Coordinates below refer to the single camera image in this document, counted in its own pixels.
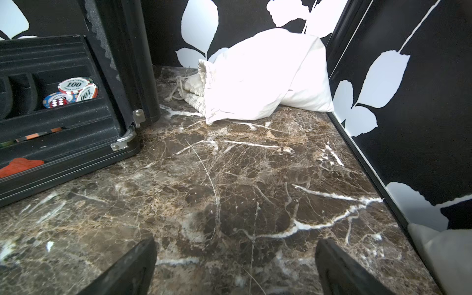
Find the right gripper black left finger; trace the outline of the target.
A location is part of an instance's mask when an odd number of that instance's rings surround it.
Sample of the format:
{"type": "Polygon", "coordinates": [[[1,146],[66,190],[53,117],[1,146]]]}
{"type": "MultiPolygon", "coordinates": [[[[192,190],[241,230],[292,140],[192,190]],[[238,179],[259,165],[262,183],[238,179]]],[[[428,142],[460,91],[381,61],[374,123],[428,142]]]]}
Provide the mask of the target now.
{"type": "Polygon", "coordinates": [[[157,260],[154,239],[147,238],[135,245],[80,295],[146,295],[157,260]]]}

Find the white cloth bag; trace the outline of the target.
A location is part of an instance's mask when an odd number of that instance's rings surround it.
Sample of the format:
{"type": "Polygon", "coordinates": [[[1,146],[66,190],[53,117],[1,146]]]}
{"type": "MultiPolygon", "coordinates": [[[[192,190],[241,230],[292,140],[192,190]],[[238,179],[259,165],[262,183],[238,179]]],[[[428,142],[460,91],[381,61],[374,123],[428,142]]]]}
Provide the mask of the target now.
{"type": "Polygon", "coordinates": [[[199,60],[195,74],[177,77],[172,99],[190,104],[207,125],[267,118],[280,105],[334,111],[322,40],[282,28],[239,42],[215,61],[199,60]]]}

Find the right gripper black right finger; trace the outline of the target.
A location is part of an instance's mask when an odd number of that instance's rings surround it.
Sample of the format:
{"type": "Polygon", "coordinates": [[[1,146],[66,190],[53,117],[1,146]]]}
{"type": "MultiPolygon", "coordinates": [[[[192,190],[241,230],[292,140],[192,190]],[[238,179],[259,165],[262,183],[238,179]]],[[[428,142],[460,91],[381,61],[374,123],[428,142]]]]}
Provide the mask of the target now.
{"type": "Polygon", "coordinates": [[[333,240],[318,241],[315,262],[325,295],[393,294],[333,240]]]}

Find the beige cloth bag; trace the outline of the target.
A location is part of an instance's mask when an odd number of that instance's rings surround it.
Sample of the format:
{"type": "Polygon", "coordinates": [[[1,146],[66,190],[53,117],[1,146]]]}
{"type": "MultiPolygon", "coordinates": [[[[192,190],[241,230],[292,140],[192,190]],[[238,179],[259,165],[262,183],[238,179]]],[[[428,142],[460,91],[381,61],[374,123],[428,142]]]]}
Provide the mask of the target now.
{"type": "Polygon", "coordinates": [[[472,293],[472,231],[442,232],[410,224],[408,231],[420,257],[447,295],[472,293]]]}

